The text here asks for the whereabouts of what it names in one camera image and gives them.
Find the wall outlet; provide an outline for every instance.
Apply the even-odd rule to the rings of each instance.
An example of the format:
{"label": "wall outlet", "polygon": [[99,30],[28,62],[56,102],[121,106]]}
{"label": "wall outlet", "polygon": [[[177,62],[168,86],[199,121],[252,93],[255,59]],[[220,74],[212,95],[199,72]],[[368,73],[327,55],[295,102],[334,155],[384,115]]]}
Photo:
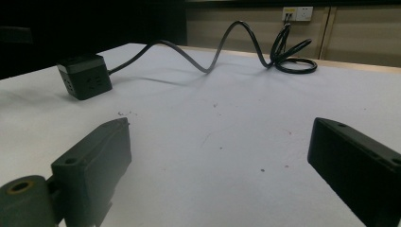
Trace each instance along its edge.
{"label": "wall outlet", "polygon": [[281,17],[281,20],[284,21],[286,20],[286,16],[289,17],[289,21],[295,21],[297,18],[297,9],[295,7],[287,7],[283,8],[283,16]]}
{"label": "wall outlet", "polygon": [[313,7],[298,7],[294,21],[310,21],[312,19]]}

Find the white table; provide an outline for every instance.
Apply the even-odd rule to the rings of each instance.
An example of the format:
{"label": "white table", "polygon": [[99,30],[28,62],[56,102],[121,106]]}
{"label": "white table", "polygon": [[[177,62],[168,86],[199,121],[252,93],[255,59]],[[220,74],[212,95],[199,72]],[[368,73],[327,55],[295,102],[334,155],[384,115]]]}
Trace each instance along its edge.
{"label": "white table", "polygon": [[[113,68],[142,45],[101,53]],[[202,65],[210,51],[187,51]],[[156,46],[78,101],[56,67],[0,81],[0,184],[50,177],[98,125],[126,116],[132,163],[102,226],[363,226],[306,161],[324,117],[401,151],[401,74],[320,66],[289,75],[223,53],[205,76]]]}

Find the black power adapter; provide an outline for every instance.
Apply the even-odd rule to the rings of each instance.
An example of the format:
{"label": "black power adapter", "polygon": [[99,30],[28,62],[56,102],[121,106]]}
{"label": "black power adapter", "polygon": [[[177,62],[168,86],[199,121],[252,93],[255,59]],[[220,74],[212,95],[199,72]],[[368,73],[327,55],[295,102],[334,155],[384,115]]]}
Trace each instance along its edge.
{"label": "black power adapter", "polygon": [[85,100],[112,90],[103,57],[92,54],[59,61],[65,88],[71,96]]}

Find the mounting hole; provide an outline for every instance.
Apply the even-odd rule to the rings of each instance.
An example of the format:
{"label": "mounting hole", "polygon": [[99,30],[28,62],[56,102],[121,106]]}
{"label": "mounting hole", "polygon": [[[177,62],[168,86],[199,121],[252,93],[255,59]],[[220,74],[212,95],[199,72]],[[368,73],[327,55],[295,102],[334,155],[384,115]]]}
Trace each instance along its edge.
{"label": "mounting hole", "polygon": [[401,165],[401,160],[399,159],[392,159],[392,161],[397,165]]}
{"label": "mounting hole", "polygon": [[33,185],[32,181],[18,182],[11,186],[7,193],[10,195],[16,195],[27,191]]}
{"label": "mounting hole", "polygon": [[77,159],[74,159],[74,158],[65,160],[66,164],[74,164],[76,162],[77,162]]}

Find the wall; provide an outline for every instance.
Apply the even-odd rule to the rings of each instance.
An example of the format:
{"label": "wall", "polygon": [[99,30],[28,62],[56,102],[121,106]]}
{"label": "wall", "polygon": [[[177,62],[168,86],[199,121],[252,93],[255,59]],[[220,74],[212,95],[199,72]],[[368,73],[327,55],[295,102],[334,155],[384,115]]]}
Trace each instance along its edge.
{"label": "wall", "polygon": [[[229,24],[246,21],[264,53],[283,25],[282,8],[187,9],[188,45],[217,48]],[[312,44],[298,56],[401,67],[401,6],[314,8],[311,22],[293,22],[288,47]],[[254,52],[244,29],[236,28],[224,49]]]}

